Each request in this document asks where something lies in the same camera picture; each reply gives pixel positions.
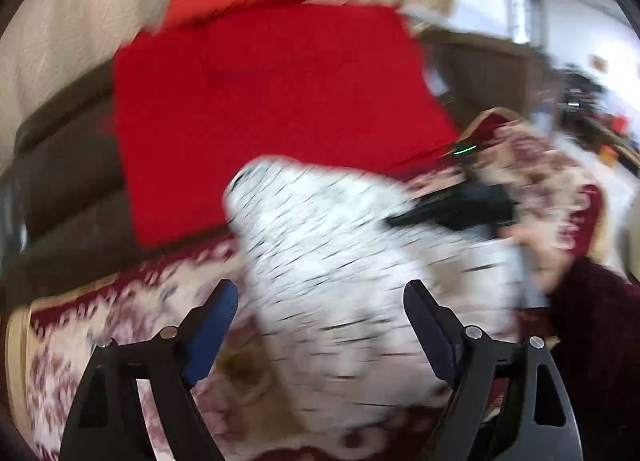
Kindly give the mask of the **person's right hand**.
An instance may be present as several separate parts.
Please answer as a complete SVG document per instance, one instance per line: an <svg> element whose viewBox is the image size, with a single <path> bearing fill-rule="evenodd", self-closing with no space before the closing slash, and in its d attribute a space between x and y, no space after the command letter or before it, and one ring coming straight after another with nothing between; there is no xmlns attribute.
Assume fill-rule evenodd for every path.
<svg viewBox="0 0 640 461"><path fill-rule="evenodd" d="M527 247L533 256L534 280L545 295L558 288L575 261L572 253L555 247L538 229L524 224L504 227L501 233Z"/></svg>

